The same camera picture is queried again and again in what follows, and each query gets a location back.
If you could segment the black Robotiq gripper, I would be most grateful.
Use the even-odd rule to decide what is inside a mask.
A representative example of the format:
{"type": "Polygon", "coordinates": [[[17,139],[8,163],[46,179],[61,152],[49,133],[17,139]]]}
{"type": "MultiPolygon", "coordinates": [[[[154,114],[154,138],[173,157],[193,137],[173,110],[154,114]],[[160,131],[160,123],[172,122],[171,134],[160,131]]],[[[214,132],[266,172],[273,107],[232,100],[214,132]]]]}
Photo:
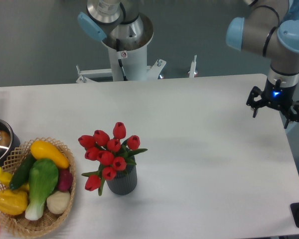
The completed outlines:
{"type": "Polygon", "coordinates": [[[272,83],[268,78],[263,91],[254,86],[246,101],[246,105],[253,111],[252,117],[257,116],[259,108],[269,107],[279,110],[286,118],[284,129],[288,128],[290,122],[299,122],[299,101],[293,101],[296,86],[297,84],[291,87],[283,87],[280,79],[278,79],[278,85],[276,85],[276,81],[272,83]]]}

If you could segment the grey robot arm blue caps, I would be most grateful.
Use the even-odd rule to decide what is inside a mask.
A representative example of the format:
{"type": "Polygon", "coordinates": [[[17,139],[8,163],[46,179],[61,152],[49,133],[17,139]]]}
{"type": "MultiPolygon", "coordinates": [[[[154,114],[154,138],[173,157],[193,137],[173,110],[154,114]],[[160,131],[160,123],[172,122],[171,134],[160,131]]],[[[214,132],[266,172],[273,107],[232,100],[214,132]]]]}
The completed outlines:
{"type": "MultiPolygon", "coordinates": [[[[254,87],[246,104],[257,112],[269,107],[287,122],[299,122],[299,101],[293,100],[299,82],[299,0],[249,0],[248,18],[233,19],[226,43],[271,60],[263,90],[254,87]]],[[[139,11],[136,0],[90,0],[77,17],[82,30],[102,42],[109,54],[114,81],[157,79],[165,66],[147,65],[147,46],[153,24],[139,11]]]]}

